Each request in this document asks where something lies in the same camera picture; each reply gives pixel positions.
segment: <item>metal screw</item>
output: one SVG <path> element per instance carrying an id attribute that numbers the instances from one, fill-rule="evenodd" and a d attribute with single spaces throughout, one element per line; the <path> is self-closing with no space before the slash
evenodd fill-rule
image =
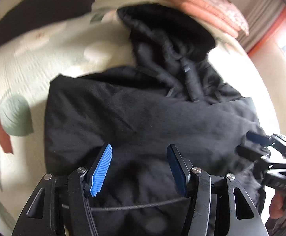
<path id="1" fill-rule="evenodd" d="M 77 172 L 80 173 L 80 174 L 84 173 L 85 171 L 86 171 L 86 169 L 84 167 L 79 167 L 77 169 Z"/>
<path id="2" fill-rule="evenodd" d="M 44 180 L 50 180 L 52 178 L 52 175 L 51 174 L 45 174 L 44 176 L 43 176 L 43 179 Z"/>
<path id="3" fill-rule="evenodd" d="M 235 175 L 231 173 L 227 174 L 226 176 L 229 180 L 234 180 L 236 178 Z"/>
<path id="4" fill-rule="evenodd" d="M 198 168 L 198 167 L 193 167 L 192 169 L 191 169 L 191 171 L 193 172 L 193 173 L 195 173 L 195 174 L 199 174 L 199 173 L 201 173 L 201 168 Z"/>

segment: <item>bed sheet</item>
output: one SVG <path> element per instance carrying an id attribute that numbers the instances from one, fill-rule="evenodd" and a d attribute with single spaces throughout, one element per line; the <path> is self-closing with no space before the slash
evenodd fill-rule
<path id="1" fill-rule="evenodd" d="M 49 82 L 118 65 L 135 65 L 118 7 L 168 0 L 96 0 L 92 12 L 19 36 L 0 47 L 0 232 L 11 235 L 27 199 L 45 174 L 44 112 Z M 265 132 L 279 133 L 267 89 L 239 43 L 197 20 L 216 39 L 209 61 L 223 79 L 252 97 Z"/>

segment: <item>bed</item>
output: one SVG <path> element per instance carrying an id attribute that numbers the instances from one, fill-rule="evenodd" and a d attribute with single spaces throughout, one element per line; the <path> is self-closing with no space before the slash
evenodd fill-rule
<path id="1" fill-rule="evenodd" d="M 96 0 L 91 13 L 30 31 L 0 47 L 0 232 L 4 236 L 11 235 L 46 172 L 43 125 L 50 80 L 58 74 L 78 77 L 122 64 L 134 66 L 129 31 L 116 9 L 145 2 L 173 6 L 169 0 Z M 243 48 L 228 34 L 195 20 L 216 40 L 210 63 L 242 96 L 252 97 L 264 131 L 279 133 L 267 89 Z"/>

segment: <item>gray curtain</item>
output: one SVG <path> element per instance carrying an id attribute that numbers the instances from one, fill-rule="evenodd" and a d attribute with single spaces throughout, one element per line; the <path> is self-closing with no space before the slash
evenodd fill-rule
<path id="1" fill-rule="evenodd" d="M 255 0 L 245 17 L 249 24 L 249 36 L 241 32 L 237 41 L 246 52 L 258 43 L 284 9 L 282 0 Z"/>

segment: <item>black cloth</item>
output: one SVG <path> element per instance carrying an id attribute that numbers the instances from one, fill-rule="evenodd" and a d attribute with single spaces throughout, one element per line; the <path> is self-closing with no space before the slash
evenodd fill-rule
<path id="1" fill-rule="evenodd" d="M 118 9 L 131 29 L 137 67 L 50 83 L 45 161 L 55 175 L 91 164 L 108 142 L 113 158 L 93 215 L 99 235 L 180 235 L 189 205 L 166 159 L 175 144 L 208 173 L 237 175 L 256 203 L 253 165 L 235 154 L 247 131 L 262 133 L 243 98 L 207 61 L 213 37 L 172 8 Z"/>
<path id="2" fill-rule="evenodd" d="M 0 20 L 0 46 L 30 30 L 91 12 L 95 0 L 23 0 Z"/>

